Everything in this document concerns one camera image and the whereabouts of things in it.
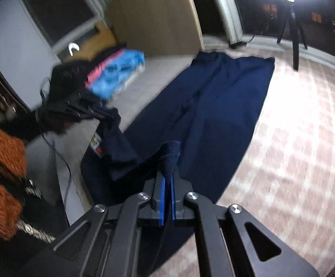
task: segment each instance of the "screw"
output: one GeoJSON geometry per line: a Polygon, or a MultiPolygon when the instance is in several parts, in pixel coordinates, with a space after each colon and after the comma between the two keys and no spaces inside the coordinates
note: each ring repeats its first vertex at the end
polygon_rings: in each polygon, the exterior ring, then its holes
{"type": "Polygon", "coordinates": [[[139,193],[138,194],[138,199],[139,200],[148,200],[149,199],[149,195],[147,193],[139,193]]]}
{"type": "Polygon", "coordinates": [[[104,212],[105,210],[106,206],[104,206],[103,204],[97,204],[96,206],[94,206],[95,212],[104,212]]]}
{"type": "Polygon", "coordinates": [[[195,192],[188,192],[186,195],[185,195],[189,200],[197,200],[198,199],[198,194],[195,193],[195,192]]]}
{"type": "Polygon", "coordinates": [[[235,214],[240,214],[242,212],[242,206],[238,204],[232,204],[229,208],[235,214]]]}

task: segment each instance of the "bolt head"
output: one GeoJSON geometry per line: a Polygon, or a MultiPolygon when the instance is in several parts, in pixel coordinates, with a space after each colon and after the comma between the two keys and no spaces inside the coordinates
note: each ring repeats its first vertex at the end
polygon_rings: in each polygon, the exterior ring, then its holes
{"type": "Polygon", "coordinates": [[[138,199],[142,200],[142,201],[148,200],[149,199],[149,194],[147,194],[147,193],[139,193],[138,194],[138,199]]]}
{"type": "Polygon", "coordinates": [[[242,206],[238,204],[230,205],[229,209],[235,214],[240,214],[242,212],[242,206]]]}
{"type": "Polygon", "coordinates": [[[33,233],[34,233],[33,228],[29,224],[25,225],[25,231],[30,235],[33,235],[33,233]]]}
{"type": "Polygon", "coordinates": [[[106,206],[104,206],[103,204],[97,204],[96,206],[94,206],[95,212],[104,212],[105,210],[106,206]]]}
{"type": "Polygon", "coordinates": [[[199,195],[196,192],[188,192],[185,195],[189,200],[197,200],[199,195]]]}

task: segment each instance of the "white hook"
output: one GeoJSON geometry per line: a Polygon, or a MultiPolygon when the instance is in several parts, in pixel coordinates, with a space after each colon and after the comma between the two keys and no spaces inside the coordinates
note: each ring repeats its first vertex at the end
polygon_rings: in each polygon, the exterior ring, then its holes
{"type": "Polygon", "coordinates": [[[72,49],[75,49],[75,50],[79,51],[80,47],[77,44],[75,44],[75,43],[70,43],[69,44],[69,52],[70,52],[71,56],[74,55],[73,52],[72,52],[72,49]]]}

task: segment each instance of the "pink fabric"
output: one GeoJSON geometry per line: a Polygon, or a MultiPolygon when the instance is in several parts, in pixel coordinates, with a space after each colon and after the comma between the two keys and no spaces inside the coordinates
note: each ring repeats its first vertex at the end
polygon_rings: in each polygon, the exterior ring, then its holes
{"type": "Polygon", "coordinates": [[[89,74],[88,81],[85,83],[86,88],[90,88],[91,84],[96,81],[102,74],[103,70],[115,59],[121,57],[125,53],[125,49],[113,53],[110,57],[106,58],[99,65],[97,65],[89,74]]]}

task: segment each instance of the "folded clothes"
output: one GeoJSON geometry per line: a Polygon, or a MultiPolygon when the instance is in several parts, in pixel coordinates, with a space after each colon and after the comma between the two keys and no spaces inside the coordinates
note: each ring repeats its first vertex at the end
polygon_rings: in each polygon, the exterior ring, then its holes
{"type": "Polygon", "coordinates": [[[58,102],[67,98],[80,88],[85,87],[85,84],[88,82],[88,74],[105,59],[125,49],[125,47],[125,44],[108,47],[97,54],[92,61],[75,60],[55,66],[52,70],[50,92],[47,102],[58,102]]]}
{"type": "Polygon", "coordinates": [[[123,84],[144,68],[142,52],[121,49],[98,64],[89,74],[86,87],[94,94],[110,100],[123,84]]]}

